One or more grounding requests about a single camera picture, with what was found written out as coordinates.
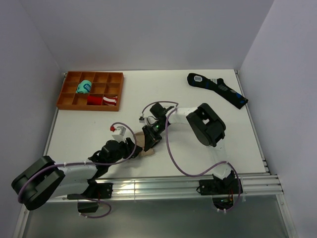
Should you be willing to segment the beige sock with red toe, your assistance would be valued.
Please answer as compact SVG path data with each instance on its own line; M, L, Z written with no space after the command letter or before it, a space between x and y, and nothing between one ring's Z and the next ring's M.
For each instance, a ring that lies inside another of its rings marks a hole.
M145 136L144 133L142 131L137 132L136 134L136 139L137 139L137 146L141 147L142 150L141 152L138 154L140 157L148 157L148 156L152 156L155 154L155 151L153 148L150 148L149 150L145 151Z

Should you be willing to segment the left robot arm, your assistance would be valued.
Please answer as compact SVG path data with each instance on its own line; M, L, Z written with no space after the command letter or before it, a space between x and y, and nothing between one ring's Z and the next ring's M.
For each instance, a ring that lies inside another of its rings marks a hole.
M83 162L57 164L50 156L42 156L11 183L11 187L30 211L38 209L50 198L66 195L69 199L110 198L111 184L96 182L110 166L137 157L143 148L127 138L109 140Z

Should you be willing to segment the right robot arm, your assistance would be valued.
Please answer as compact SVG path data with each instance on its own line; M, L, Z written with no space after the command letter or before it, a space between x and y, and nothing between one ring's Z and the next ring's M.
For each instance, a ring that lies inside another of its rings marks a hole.
M161 133L171 124L181 123L191 127L198 141L207 147L213 163L216 164L212 173L214 187L219 193L226 193L232 186L231 168L223 161L227 160L224 147L226 126L216 112L206 103L194 108L178 108L178 104L165 108L161 101L147 105L154 116L155 122L150 123L141 112L140 121L146 125L142 128L145 145L144 151L155 147L161 140Z

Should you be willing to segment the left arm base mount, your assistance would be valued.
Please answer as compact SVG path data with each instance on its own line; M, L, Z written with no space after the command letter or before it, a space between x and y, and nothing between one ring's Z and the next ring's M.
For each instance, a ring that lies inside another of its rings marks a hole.
M88 202L78 202L77 210L80 213L95 213L99 208L99 203L95 200L100 201L101 199L109 199L112 196L113 183L92 183L88 188L81 194L69 194L67 195L68 200L80 200L87 199Z

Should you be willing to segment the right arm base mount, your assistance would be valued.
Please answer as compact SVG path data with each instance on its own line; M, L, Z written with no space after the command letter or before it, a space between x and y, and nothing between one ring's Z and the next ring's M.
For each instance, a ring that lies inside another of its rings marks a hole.
M216 208L223 210L234 205L234 195L242 194L243 188L236 178L230 182L224 182L218 178L201 179L196 192L202 196L222 195L222 197L213 198L212 202Z

